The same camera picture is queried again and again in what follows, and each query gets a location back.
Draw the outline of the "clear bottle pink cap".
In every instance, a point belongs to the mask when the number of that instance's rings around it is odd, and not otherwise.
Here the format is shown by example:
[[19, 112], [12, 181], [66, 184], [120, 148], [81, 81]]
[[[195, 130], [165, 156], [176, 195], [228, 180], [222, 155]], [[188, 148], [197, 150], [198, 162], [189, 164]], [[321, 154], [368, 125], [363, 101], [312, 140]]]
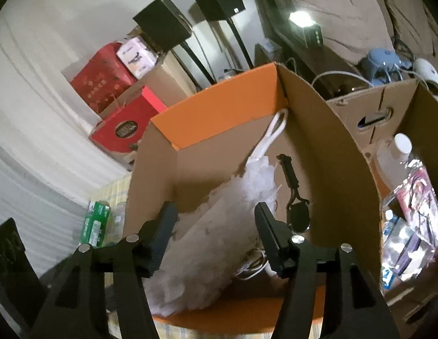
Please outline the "clear bottle pink cap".
[[114, 213], [112, 241], [118, 243], [122, 239], [122, 234], [125, 225], [126, 202], [117, 204]]

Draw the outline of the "green yellow toothpaste box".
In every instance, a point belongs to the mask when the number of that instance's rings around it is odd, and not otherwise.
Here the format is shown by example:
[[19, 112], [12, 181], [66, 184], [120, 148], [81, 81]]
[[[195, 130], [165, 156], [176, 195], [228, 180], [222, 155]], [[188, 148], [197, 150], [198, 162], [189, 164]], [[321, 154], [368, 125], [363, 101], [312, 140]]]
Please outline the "green yellow toothpaste box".
[[100, 248], [106, 235], [111, 208], [105, 201], [90, 201], [83, 222], [79, 243]]

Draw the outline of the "white fluffy duster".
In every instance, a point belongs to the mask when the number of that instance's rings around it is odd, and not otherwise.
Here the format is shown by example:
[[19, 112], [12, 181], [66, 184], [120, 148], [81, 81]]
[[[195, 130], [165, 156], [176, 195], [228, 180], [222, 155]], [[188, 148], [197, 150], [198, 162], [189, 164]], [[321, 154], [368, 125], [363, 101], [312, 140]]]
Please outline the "white fluffy duster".
[[211, 191], [195, 211], [180, 215], [159, 270], [144, 283], [152, 314], [167, 317], [206, 308], [243, 268], [257, 245], [255, 206], [264, 202], [275, 210], [279, 186], [266, 151], [287, 120], [287, 109], [278, 111], [243, 174]]

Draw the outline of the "large brown carton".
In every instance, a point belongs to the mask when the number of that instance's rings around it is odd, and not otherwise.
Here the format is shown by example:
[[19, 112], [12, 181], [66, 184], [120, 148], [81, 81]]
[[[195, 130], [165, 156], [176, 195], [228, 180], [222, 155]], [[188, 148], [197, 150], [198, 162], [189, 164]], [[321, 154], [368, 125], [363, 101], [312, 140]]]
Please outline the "large brown carton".
[[[360, 90], [327, 104], [371, 159], [378, 141], [398, 132], [413, 142], [438, 199], [438, 101], [414, 80]], [[387, 294], [402, 338], [438, 335], [438, 257], [418, 278]]]

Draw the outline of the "white curtain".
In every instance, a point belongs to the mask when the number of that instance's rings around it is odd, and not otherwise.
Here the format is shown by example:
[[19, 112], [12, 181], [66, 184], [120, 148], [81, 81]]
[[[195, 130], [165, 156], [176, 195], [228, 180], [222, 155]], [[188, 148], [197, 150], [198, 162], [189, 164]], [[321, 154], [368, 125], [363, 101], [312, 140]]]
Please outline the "white curtain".
[[16, 222], [38, 275], [76, 248], [90, 195], [128, 174], [90, 141], [99, 117], [69, 82], [95, 51], [51, 7], [0, 12], [0, 223]]

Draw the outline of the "pink packaged item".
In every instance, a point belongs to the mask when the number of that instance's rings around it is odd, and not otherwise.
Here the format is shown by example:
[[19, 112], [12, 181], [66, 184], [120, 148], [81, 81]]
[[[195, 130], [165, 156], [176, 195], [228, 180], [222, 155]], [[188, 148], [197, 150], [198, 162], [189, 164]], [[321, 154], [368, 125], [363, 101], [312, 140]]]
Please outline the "pink packaged item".
[[438, 249], [438, 201], [426, 167], [415, 170], [395, 195], [409, 227]]

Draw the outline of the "red collection gift bag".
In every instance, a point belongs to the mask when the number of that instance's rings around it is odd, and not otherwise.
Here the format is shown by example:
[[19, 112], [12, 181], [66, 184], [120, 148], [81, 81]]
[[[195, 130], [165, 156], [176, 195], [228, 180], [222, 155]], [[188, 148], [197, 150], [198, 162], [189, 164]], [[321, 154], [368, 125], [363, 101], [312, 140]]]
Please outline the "red collection gift bag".
[[152, 117], [167, 106], [147, 87], [129, 103], [119, 106], [90, 133], [90, 140], [114, 159], [131, 164]]

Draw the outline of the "orange cardboard box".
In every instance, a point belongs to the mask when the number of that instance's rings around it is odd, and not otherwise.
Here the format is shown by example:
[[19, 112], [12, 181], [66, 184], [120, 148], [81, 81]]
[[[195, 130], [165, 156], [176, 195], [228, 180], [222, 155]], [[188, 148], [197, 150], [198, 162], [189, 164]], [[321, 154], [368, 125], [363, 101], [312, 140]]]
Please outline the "orange cardboard box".
[[379, 195], [355, 140], [302, 78], [268, 64], [218, 83], [151, 119], [133, 167], [125, 234], [175, 203], [159, 270], [143, 283], [159, 321], [214, 334], [274, 326], [284, 281], [271, 270], [254, 208], [286, 219], [292, 159], [309, 201], [307, 237], [350, 244], [379, 283]]

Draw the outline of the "brown cardboard box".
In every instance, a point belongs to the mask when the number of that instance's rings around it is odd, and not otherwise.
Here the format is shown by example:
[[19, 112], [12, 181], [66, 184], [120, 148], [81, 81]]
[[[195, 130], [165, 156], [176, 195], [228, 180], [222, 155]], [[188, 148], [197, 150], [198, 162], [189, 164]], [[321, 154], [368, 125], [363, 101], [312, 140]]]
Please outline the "brown cardboard box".
[[143, 87], [147, 86], [167, 107], [196, 94], [194, 82], [186, 74], [173, 53], [168, 53], [145, 76], [128, 88], [121, 96], [100, 113], [105, 119], [120, 106], [124, 106], [137, 98]]

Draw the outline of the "red gift bag upper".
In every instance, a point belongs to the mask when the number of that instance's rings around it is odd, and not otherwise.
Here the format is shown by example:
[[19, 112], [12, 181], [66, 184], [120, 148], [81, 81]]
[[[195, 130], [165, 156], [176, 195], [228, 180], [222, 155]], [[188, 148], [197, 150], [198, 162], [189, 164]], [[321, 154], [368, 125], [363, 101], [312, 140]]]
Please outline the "red gift bag upper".
[[103, 46], [70, 81], [72, 88], [97, 114], [137, 81], [117, 56], [121, 46], [118, 41]]

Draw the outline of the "black speaker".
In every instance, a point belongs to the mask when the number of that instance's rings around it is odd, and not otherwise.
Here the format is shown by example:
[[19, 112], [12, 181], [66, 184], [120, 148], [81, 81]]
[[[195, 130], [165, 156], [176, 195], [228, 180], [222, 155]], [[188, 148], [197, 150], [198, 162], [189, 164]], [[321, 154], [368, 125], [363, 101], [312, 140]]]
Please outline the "black speaker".
[[229, 25], [250, 69], [254, 68], [252, 59], [234, 24], [233, 17], [245, 10], [243, 0], [195, 0], [208, 22], [226, 21]]
[[207, 81], [214, 85], [215, 79], [189, 47], [187, 40], [193, 31], [190, 23], [172, 0], [154, 0], [133, 17], [141, 28], [141, 36], [157, 53], [167, 54], [176, 46], [188, 54]]

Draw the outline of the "blue plush toy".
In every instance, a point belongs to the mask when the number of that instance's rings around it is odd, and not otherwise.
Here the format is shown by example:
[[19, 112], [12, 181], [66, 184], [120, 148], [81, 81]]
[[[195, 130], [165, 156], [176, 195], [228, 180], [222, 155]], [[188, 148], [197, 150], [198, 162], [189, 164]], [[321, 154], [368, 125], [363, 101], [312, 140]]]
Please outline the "blue plush toy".
[[410, 70], [412, 63], [403, 61], [394, 51], [371, 49], [359, 63], [364, 78], [374, 86], [402, 81], [402, 70]]

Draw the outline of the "right black speaker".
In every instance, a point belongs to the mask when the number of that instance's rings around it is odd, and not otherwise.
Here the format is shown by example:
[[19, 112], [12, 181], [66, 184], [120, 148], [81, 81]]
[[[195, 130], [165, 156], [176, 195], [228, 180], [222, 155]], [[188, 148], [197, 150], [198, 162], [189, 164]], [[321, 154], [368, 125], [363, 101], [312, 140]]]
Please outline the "right black speaker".
[[234, 24], [233, 17], [245, 10], [243, 0], [195, 0], [208, 22], [226, 21], [229, 25], [250, 69], [254, 68], [252, 59]]

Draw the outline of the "bright portable lamp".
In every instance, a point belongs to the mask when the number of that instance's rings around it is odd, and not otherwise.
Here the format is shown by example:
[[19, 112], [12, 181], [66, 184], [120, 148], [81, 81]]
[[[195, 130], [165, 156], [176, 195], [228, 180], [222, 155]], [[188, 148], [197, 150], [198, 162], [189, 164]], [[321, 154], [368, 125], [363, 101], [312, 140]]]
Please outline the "bright portable lamp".
[[322, 29], [304, 10], [296, 10], [289, 16], [290, 28], [294, 37], [305, 47], [322, 47]]

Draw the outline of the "brown sofa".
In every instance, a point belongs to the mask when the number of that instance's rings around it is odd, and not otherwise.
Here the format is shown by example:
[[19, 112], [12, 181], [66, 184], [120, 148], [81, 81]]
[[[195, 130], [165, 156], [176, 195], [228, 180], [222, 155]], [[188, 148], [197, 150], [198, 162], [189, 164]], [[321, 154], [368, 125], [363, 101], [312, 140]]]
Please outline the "brown sofa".
[[[260, 0], [292, 67], [325, 98], [372, 85], [360, 61], [371, 49], [403, 61], [429, 61], [438, 72], [438, 23], [423, 0]], [[304, 10], [322, 29], [323, 46], [305, 47], [291, 31], [291, 12]]]

